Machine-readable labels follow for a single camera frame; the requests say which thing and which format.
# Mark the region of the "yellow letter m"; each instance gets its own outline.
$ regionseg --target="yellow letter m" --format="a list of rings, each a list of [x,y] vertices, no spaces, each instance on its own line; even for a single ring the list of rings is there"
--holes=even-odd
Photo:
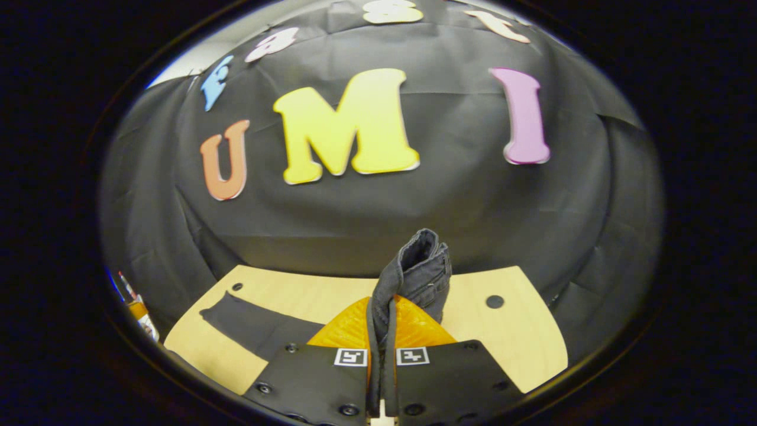
[[[382,68],[356,74],[344,89],[336,111],[312,87],[279,98],[273,110],[282,115],[289,165],[284,181],[313,182],[323,175],[310,147],[335,176],[347,170],[357,133],[352,167],[361,174],[417,168],[420,157],[407,143],[400,107],[401,70]]]

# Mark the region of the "gray cloth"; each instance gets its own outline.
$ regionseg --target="gray cloth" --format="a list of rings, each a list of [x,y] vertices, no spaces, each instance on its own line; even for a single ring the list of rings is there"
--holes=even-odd
[[[389,326],[389,302],[395,294],[423,308],[441,323],[442,309],[450,292],[452,264],[446,243],[432,230],[419,230],[389,262],[373,289],[371,310],[378,341]]]

